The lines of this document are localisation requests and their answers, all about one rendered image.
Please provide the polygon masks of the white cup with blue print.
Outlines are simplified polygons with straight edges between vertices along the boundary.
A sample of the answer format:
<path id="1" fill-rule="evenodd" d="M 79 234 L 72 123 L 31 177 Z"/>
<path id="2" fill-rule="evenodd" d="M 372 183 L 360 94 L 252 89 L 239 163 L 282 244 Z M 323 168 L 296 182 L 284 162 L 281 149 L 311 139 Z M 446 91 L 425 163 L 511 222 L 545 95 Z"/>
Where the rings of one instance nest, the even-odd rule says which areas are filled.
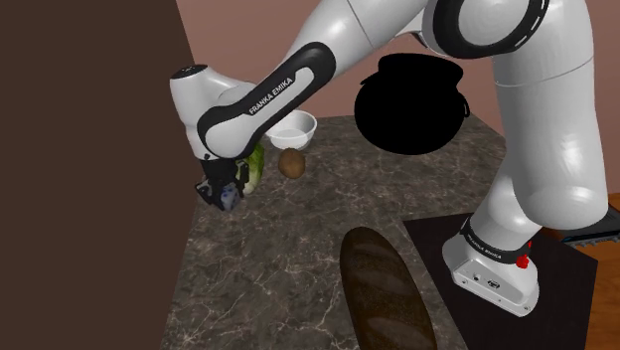
<path id="1" fill-rule="evenodd" d="M 221 203 L 225 211 L 231 211 L 241 199 L 236 186 L 227 186 L 222 190 Z"/>

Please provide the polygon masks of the green lettuce head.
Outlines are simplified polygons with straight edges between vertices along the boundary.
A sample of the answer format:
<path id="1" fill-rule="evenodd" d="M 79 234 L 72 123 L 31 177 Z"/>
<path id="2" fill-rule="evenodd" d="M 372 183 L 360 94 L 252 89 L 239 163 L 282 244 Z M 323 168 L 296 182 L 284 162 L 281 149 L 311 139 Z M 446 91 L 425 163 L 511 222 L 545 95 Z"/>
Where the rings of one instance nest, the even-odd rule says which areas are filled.
<path id="1" fill-rule="evenodd" d="M 248 195 L 258 186 L 264 166 L 264 148 L 260 143 L 254 146 L 252 153 L 236 163 L 236 180 L 242 184 L 242 193 Z"/>

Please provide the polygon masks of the brown potato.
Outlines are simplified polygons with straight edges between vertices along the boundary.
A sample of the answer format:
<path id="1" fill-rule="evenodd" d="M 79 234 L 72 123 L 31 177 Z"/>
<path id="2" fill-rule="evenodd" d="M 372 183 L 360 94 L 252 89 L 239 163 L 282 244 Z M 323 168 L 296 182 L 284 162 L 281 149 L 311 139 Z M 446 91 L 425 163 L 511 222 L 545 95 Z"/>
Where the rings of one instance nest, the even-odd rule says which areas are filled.
<path id="1" fill-rule="evenodd" d="M 285 177 L 289 179 L 298 179 L 304 174 L 305 168 L 305 157 L 299 150 L 295 148 L 286 148 L 280 153 L 278 169 Z"/>

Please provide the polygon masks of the white bowl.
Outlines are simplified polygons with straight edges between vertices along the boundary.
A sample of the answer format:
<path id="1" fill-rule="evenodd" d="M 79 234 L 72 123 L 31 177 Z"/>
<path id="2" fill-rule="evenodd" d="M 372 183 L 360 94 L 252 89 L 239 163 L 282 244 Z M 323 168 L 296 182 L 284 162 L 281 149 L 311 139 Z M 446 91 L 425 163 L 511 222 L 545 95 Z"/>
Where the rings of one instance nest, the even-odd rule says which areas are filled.
<path id="1" fill-rule="evenodd" d="M 318 126 L 309 112 L 295 109 L 265 132 L 271 144 L 279 149 L 306 148 Z"/>

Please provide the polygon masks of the black round pot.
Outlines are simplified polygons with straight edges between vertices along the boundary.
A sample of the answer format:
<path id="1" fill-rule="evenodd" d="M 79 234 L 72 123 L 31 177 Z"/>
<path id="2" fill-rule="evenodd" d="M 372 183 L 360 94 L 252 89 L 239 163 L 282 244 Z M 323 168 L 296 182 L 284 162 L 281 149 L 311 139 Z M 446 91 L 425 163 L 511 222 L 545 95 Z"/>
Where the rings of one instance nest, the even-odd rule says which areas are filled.
<path id="1" fill-rule="evenodd" d="M 361 134 L 390 153 L 434 152 L 458 133 L 471 114 L 457 85 L 457 64 L 423 54 L 380 58 L 378 71 L 361 82 L 354 117 Z"/>

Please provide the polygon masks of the dark brown bread loaf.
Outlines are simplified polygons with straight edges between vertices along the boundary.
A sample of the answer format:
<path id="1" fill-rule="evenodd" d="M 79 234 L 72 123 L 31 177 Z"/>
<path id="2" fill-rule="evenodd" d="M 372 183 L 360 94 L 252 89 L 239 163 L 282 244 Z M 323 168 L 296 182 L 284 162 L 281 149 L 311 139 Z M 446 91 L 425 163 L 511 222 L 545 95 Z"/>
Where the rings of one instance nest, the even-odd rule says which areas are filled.
<path id="1" fill-rule="evenodd" d="M 438 350 L 421 294 L 380 233 L 350 230 L 341 244 L 340 272 L 360 350 Z"/>

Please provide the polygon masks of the black robot stand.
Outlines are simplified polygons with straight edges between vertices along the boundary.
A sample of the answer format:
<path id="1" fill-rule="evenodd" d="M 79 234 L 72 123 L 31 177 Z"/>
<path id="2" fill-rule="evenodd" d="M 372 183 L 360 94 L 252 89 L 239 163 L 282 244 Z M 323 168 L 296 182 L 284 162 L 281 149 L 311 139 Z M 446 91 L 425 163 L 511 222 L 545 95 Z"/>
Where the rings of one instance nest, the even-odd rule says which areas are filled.
<path id="1" fill-rule="evenodd" d="M 584 350 L 597 260 L 535 235 L 530 258 L 541 293 L 534 310 L 518 317 L 454 283 L 441 247 L 466 218 L 458 214 L 403 224 L 468 350 Z"/>

